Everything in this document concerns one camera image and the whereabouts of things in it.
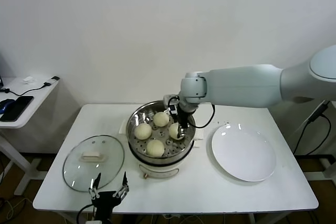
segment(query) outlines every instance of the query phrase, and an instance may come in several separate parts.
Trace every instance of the glass lid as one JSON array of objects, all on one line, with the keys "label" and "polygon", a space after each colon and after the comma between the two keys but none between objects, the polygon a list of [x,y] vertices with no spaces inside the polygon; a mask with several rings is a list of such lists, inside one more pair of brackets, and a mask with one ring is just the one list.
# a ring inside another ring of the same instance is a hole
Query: glass lid
[{"label": "glass lid", "polygon": [[71,150],[63,164],[63,178],[76,191],[88,191],[101,173],[99,187],[110,183],[124,162],[124,149],[112,136],[85,139]]}]

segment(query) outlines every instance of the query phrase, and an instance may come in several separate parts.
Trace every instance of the white table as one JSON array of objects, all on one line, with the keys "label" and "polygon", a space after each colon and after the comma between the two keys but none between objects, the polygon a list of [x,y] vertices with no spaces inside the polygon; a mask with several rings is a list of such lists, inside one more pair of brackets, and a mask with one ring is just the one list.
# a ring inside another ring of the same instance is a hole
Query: white table
[{"label": "white table", "polygon": [[[45,81],[50,79],[49,77],[39,79],[33,84],[23,84],[22,78],[3,78],[3,83],[5,88],[9,88],[11,91],[14,91],[17,94],[21,94],[29,89],[40,88]],[[20,115],[20,117],[15,122],[1,122],[0,121],[0,129],[17,129],[23,127],[29,119],[34,115],[35,111],[40,107],[43,101],[48,97],[54,87],[58,84],[56,81],[53,85],[44,87],[40,90],[35,90],[28,92],[26,95],[32,95],[34,99],[25,109],[25,111]],[[0,93],[0,101],[5,99],[17,99],[18,96],[12,93]],[[9,169],[15,163],[18,167],[20,167],[25,175],[14,191],[14,195],[22,195],[24,190],[26,189],[28,183],[32,179],[44,179],[46,176],[46,172],[39,172],[36,167],[40,163],[41,159],[36,158],[29,163],[1,134],[0,135],[0,150],[10,159],[10,162],[5,167],[4,176],[8,173]]]},{"label": "white table", "polygon": [[[122,204],[114,208],[114,213],[280,212],[260,221],[275,223],[291,211],[318,207],[313,191],[267,109],[217,106],[212,123],[204,129],[204,139],[198,143],[200,148],[192,149],[179,166],[180,172],[168,179],[145,180],[129,150],[126,136],[118,134],[122,122],[138,107],[136,104],[85,105],[34,199],[34,208],[58,212],[75,223],[75,212],[91,200],[88,193],[74,191],[65,184],[62,166],[73,147],[88,137],[100,134],[115,136],[125,149],[125,161],[119,174],[101,189],[116,190],[126,171],[130,192]],[[211,107],[201,105],[194,115],[195,121],[202,125],[210,115]],[[248,124],[269,139],[277,155],[277,167],[269,179],[259,183],[235,179],[213,159],[209,151],[212,133],[227,122]]]}]

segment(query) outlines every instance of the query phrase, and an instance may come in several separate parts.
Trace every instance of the black phone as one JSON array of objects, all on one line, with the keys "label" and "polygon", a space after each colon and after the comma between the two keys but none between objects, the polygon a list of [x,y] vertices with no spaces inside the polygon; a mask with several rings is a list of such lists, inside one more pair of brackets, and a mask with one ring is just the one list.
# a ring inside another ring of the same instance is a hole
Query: black phone
[{"label": "black phone", "polygon": [[19,97],[15,102],[8,106],[5,113],[1,116],[0,121],[15,122],[33,99],[34,97],[31,96]]}]

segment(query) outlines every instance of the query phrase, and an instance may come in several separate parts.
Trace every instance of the table leg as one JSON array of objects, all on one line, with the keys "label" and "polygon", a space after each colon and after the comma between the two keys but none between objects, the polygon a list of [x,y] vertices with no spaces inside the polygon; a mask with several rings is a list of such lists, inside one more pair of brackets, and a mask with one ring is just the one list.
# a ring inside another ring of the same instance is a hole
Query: table leg
[{"label": "table leg", "polygon": [[11,162],[16,164],[19,168],[21,168],[25,172],[25,175],[23,176],[22,180],[20,181],[19,185],[14,191],[14,195],[22,195],[30,180],[32,179],[43,180],[46,177],[47,172],[39,172],[36,169],[36,167],[41,161],[40,158],[34,159],[32,163],[28,162],[27,159],[25,159],[20,154],[20,152],[18,152],[1,135],[0,135],[0,150],[11,160]]},{"label": "table leg", "polygon": [[325,168],[323,172],[305,172],[308,181],[331,180],[336,186],[336,163],[330,165],[326,158],[320,159],[321,164]]},{"label": "table leg", "polygon": [[261,218],[256,222],[256,224],[274,224],[277,223],[282,218],[289,215],[291,212],[275,212],[267,214],[265,217]]}]

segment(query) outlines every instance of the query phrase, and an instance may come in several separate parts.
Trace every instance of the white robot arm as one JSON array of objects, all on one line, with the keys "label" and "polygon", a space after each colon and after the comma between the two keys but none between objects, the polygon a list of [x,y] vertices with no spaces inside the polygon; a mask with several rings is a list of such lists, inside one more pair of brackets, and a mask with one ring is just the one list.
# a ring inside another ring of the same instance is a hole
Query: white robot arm
[{"label": "white robot arm", "polygon": [[181,82],[179,100],[171,102],[171,97],[166,95],[164,102],[176,106],[182,128],[186,126],[181,121],[187,116],[182,114],[192,114],[204,102],[266,108],[282,100],[336,100],[336,45],[287,69],[254,65],[187,73]]}]

